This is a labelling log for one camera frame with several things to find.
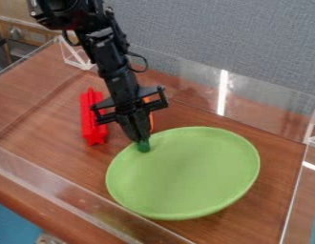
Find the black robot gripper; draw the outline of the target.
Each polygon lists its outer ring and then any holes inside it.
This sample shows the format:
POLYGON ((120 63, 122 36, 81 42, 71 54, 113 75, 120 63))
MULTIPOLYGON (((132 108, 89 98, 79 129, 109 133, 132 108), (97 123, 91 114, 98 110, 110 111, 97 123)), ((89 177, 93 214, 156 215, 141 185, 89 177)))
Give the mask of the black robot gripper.
POLYGON ((134 71, 124 66, 117 70, 98 68, 110 97, 91 106, 99 125, 118 122, 128 137, 138 142, 150 137, 150 114, 169 106, 165 87, 145 87, 134 71))

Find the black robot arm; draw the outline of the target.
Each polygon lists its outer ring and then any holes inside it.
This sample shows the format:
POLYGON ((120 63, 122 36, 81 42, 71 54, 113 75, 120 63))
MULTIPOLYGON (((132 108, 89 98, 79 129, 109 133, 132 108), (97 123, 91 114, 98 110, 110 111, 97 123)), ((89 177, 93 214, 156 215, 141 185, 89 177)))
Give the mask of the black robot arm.
POLYGON ((137 143, 150 138, 150 113, 169 106, 165 88, 144 87, 138 70, 128 57, 133 54, 116 12, 103 0, 27 0, 31 16, 54 31, 74 31, 77 45, 85 49, 112 97, 93 105, 98 124, 120 123, 137 143))

